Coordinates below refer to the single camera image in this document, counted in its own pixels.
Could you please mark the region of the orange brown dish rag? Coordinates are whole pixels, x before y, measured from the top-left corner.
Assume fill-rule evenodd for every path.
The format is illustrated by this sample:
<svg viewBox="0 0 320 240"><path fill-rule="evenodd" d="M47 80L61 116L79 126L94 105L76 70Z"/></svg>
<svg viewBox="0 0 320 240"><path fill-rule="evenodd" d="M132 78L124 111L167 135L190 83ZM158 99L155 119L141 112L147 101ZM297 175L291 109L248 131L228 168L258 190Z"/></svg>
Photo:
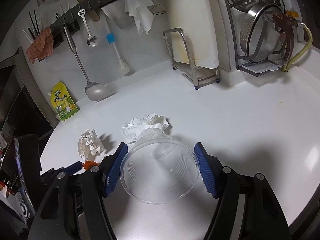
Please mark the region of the orange brown dish rag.
<svg viewBox="0 0 320 240"><path fill-rule="evenodd" d="M51 27L47 27L35 39L35 41L26 50L26 55L32 65L35 64L36 59L42 60L53 55L54 39Z"/></svg>

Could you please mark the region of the clear plastic cup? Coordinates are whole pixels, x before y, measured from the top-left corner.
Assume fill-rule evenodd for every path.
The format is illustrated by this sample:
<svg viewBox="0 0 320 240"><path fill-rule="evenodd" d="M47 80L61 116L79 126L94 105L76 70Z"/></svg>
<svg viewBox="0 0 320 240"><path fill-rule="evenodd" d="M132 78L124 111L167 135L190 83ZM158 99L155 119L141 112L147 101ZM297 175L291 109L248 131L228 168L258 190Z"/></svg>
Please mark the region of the clear plastic cup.
<svg viewBox="0 0 320 240"><path fill-rule="evenodd" d="M199 173L199 161L191 148L159 128L148 128L125 155L120 181L131 197L158 205L187 195Z"/></svg>

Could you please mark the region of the steel cutting board stand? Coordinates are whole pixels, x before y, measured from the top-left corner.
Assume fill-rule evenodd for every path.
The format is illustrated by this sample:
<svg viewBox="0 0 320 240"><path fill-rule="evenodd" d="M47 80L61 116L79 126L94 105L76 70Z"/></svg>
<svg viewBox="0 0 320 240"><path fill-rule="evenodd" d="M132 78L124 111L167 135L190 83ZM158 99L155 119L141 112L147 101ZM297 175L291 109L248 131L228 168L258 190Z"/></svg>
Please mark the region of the steel cutting board stand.
<svg viewBox="0 0 320 240"><path fill-rule="evenodd" d="M174 59L172 38L169 38L169 34L172 33L178 33L182 38L187 54L187 63L178 62ZM184 77L186 77L193 84L195 90L198 90L210 83L220 82L220 74L217 68L208 69L195 64L193 46L189 37L182 28L173 28L163 31L163 38L170 56L173 70L178 70Z"/></svg>

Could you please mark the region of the white tissue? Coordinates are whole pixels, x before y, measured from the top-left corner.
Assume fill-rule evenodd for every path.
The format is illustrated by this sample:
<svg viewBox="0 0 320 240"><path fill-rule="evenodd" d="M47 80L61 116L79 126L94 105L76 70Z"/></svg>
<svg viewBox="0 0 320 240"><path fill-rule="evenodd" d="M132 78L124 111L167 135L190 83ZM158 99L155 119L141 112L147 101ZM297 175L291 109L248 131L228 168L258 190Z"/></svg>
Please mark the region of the white tissue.
<svg viewBox="0 0 320 240"><path fill-rule="evenodd" d="M167 119L155 112L145 115L141 118L133 118L121 127L125 141L129 144L136 142L140 134L149 128L157 128L165 131L169 127Z"/></svg>

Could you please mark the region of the orange peel scrap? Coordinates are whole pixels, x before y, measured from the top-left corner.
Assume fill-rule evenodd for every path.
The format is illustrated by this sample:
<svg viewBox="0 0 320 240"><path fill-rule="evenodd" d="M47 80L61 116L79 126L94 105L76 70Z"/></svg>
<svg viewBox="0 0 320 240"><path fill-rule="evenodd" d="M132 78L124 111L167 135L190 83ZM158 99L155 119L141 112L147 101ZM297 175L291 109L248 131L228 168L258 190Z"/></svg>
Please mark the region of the orange peel scrap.
<svg viewBox="0 0 320 240"><path fill-rule="evenodd" d="M90 170L92 167L99 166L99 163L96 163L95 161L88 160L88 161L85 161L82 164L82 166L83 166L83 169L85 171L87 171L87 170Z"/></svg>

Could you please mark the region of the black wall utensil rail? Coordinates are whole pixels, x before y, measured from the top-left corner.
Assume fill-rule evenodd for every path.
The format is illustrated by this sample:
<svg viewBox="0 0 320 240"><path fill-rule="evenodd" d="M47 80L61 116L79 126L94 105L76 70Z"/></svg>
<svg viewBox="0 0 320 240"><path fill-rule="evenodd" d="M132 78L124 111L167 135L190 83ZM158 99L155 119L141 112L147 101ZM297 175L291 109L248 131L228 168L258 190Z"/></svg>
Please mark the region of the black wall utensil rail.
<svg viewBox="0 0 320 240"><path fill-rule="evenodd" d="M67 24L71 35L80 30L79 24L77 23L77 20L80 18L78 15L80 9L85 9L89 12L92 9L101 8L115 1L117 0L84 0L57 18L50 26L54 39L53 48L55 49L63 43L63 23Z"/></svg>

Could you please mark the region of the chopsticks in holder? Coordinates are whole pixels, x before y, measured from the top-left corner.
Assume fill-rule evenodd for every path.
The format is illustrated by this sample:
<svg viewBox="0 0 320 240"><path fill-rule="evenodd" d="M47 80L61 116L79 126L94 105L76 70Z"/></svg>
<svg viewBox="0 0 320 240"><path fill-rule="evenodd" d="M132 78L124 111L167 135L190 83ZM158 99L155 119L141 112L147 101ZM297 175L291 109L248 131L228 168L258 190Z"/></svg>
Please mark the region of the chopsticks in holder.
<svg viewBox="0 0 320 240"><path fill-rule="evenodd" d="M32 43L47 27L49 27L54 39L54 48L56 48L63 42L62 31L57 27L57 21L64 15L66 9L69 8L69 5L64 8L62 4L59 4L59 10L52 9L52 14L36 11L35 9L28 12L30 27L26 30L22 30L23 35Z"/></svg>

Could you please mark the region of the blue white bottle brush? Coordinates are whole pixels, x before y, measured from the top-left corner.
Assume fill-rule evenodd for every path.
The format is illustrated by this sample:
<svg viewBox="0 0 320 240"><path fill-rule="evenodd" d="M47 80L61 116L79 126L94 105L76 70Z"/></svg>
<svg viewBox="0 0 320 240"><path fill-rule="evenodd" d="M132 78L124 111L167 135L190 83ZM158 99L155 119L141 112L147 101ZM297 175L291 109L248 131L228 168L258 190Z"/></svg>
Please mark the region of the blue white bottle brush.
<svg viewBox="0 0 320 240"><path fill-rule="evenodd" d="M117 58L118 58L118 63L119 63L119 68L120 71L123 74L128 74L131 67L130 65L126 62L126 60L123 58L117 44L116 44L116 38L114 36L114 34L112 33L110 26L108 24L108 22L106 22L105 24L106 27L106 31L107 31L107 35L106 35L106 39L108 41L109 44L111 44L114 47L114 50L116 52Z"/></svg>

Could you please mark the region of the dish rack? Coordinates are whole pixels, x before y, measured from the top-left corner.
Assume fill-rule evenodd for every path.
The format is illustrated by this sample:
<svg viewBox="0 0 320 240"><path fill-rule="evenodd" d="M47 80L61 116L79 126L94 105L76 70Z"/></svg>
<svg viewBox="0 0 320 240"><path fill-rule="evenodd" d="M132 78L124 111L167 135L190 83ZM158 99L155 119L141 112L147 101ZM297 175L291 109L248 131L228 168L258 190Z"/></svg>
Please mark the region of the dish rack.
<svg viewBox="0 0 320 240"><path fill-rule="evenodd" d="M283 0L225 0L237 69L253 76L280 70L292 56L292 16Z"/></svg>

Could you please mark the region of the yellow seasoning pouch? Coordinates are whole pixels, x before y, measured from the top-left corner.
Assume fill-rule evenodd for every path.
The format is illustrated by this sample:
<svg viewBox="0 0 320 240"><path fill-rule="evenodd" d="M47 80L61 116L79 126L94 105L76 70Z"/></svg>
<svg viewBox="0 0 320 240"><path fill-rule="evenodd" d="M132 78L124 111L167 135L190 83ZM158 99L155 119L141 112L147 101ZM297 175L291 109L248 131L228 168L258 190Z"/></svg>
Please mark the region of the yellow seasoning pouch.
<svg viewBox="0 0 320 240"><path fill-rule="evenodd" d="M66 121L78 112L67 87L61 81L52 88L49 95L50 102L61 121Z"/></svg>

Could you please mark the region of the white cutting board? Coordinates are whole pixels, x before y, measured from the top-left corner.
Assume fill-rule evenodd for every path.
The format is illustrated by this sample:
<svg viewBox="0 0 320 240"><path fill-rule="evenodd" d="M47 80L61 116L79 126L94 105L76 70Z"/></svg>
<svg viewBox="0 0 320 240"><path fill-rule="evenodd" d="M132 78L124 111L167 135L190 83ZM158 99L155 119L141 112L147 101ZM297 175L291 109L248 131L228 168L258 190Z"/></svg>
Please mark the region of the white cutting board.
<svg viewBox="0 0 320 240"><path fill-rule="evenodd" d="M195 65L219 66L216 33L209 0L165 0L169 28L181 28L191 44Z"/></svg>

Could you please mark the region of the white hanging cloth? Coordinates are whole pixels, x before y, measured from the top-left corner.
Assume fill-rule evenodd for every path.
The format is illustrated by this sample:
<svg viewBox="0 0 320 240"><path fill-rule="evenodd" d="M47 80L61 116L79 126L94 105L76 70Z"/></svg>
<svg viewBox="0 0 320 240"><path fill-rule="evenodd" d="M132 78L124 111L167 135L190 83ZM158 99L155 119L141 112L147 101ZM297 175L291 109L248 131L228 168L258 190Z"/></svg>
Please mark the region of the white hanging cloth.
<svg viewBox="0 0 320 240"><path fill-rule="evenodd" d="M149 10L149 7L153 6L152 0L124 0L125 12L129 16L133 17L138 35L142 35L143 32L148 35L148 32L152 28L154 15Z"/></svg>

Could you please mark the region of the black range hood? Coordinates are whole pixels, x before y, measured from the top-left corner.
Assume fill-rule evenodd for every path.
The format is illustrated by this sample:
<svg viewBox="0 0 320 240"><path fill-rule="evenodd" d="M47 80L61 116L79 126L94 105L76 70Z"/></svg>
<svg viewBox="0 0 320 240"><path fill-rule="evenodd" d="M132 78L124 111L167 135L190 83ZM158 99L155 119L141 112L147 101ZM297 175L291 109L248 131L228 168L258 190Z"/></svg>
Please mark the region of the black range hood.
<svg viewBox="0 0 320 240"><path fill-rule="evenodd" d="M19 47L14 55L1 61L1 134L5 139L28 134L42 138L57 124Z"/></svg>

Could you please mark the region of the small steel spoon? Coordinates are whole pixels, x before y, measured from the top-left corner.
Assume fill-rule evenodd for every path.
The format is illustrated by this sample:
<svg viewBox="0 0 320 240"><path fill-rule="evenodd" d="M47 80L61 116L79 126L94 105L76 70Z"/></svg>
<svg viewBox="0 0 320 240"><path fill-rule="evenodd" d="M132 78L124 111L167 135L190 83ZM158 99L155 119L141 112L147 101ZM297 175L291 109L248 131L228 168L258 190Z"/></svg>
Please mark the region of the small steel spoon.
<svg viewBox="0 0 320 240"><path fill-rule="evenodd" d="M78 11L78 16L81 17L83 23L84 23L84 26L85 26L85 29L87 31L87 34L88 34L88 39L87 39L87 44L90 46L90 47L96 47L99 43L99 40L96 36L92 35L90 30L89 30L89 27L88 27L88 24L87 24L87 21L86 21L86 17L85 17L85 14L86 14L86 10L85 9L80 9Z"/></svg>

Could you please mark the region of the lined paper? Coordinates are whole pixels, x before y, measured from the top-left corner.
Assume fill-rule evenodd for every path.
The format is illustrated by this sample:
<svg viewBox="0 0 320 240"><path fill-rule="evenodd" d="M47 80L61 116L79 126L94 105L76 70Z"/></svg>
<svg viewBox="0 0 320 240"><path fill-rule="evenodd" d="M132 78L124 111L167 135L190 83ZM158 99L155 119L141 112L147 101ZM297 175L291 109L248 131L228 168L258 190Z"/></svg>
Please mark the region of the lined paper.
<svg viewBox="0 0 320 240"><path fill-rule="evenodd" d="M88 161L91 156L96 156L105 150L102 141L97 137L95 130L87 129L80 135L78 141L78 154L83 161Z"/></svg>

